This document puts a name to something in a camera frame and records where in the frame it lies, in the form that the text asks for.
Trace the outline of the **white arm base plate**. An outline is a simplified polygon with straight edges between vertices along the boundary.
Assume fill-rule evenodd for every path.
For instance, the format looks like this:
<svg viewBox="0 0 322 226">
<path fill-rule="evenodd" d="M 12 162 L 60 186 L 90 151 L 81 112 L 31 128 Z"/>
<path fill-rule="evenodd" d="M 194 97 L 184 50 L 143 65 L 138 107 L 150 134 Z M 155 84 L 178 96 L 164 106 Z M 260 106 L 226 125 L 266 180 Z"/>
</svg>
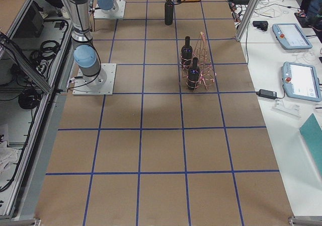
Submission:
<svg viewBox="0 0 322 226">
<path fill-rule="evenodd" d="M 102 63 L 101 71 L 96 77 L 84 77 L 81 69 L 78 69 L 72 94 L 76 96 L 113 95 L 117 64 Z"/>
<path fill-rule="evenodd" d="M 94 18 L 99 20 L 123 19 L 125 15 L 126 0 L 98 1 Z"/>
</svg>

